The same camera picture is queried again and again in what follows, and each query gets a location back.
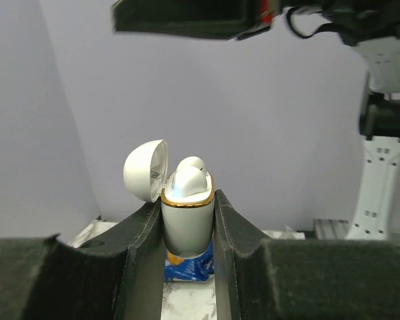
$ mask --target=yellow logo on package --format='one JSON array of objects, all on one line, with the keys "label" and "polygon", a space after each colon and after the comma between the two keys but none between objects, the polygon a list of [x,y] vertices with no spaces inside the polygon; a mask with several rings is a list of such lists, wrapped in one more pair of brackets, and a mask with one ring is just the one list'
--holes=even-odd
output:
[{"label": "yellow logo on package", "polygon": [[180,265],[185,261],[184,259],[171,254],[170,252],[167,253],[167,260],[169,260],[172,265]]}]

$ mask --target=white cap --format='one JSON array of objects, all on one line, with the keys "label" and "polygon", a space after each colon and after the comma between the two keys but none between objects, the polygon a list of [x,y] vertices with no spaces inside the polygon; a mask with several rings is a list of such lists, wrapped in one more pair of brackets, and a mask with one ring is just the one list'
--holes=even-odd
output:
[{"label": "white cap", "polygon": [[140,145],[127,157],[123,168],[126,188],[140,200],[155,202],[167,178],[167,163],[166,140]]}]

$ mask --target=white container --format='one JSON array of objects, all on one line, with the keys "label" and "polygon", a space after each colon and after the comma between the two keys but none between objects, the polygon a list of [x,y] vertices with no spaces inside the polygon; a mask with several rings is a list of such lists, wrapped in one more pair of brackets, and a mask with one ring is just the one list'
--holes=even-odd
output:
[{"label": "white container", "polygon": [[173,173],[168,179],[166,140],[144,143],[127,157],[123,169],[126,188],[138,199],[161,198],[164,240],[173,255],[193,259],[208,248],[213,232],[215,182],[205,173],[207,190],[188,197],[173,196]]}]

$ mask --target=red component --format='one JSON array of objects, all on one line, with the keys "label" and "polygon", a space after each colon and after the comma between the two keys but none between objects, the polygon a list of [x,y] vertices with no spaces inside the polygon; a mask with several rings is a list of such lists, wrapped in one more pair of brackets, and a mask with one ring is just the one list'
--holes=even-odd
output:
[{"label": "red component", "polygon": [[273,13],[269,10],[268,2],[269,0],[262,0],[261,22],[270,25],[273,22]]}]

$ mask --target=white plastic object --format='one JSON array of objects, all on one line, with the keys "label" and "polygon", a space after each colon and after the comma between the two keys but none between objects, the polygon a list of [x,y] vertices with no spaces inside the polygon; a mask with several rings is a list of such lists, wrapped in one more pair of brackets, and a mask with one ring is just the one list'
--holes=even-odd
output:
[{"label": "white plastic object", "polygon": [[155,202],[161,196],[166,247],[178,257],[192,259],[211,242],[215,182],[200,158],[189,157],[180,164],[166,180],[167,142],[150,141],[127,157],[123,178],[126,188],[141,200]]},{"label": "white plastic object", "polygon": [[176,171],[178,171],[184,167],[196,167],[201,172],[203,172],[205,175],[207,174],[205,162],[201,158],[196,157],[196,156],[188,157],[188,158],[185,158],[184,160],[182,160],[178,164]]},{"label": "white plastic object", "polygon": [[166,180],[167,162],[166,140],[139,146],[129,154],[123,168],[126,188],[140,200],[155,202]]},{"label": "white plastic object", "polygon": [[372,91],[400,93],[400,39],[385,37],[367,40],[360,42],[353,50],[367,64]]},{"label": "white plastic object", "polygon": [[399,138],[373,137],[364,140],[363,145],[363,177],[346,239],[388,240],[391,205],[400,174]]},{"label": "white plastic object", "polygon": [[173,196],[185,198],[206,192],[207,180],[203,172],[196,167],[184,167],[175,172],[172,180]]}]

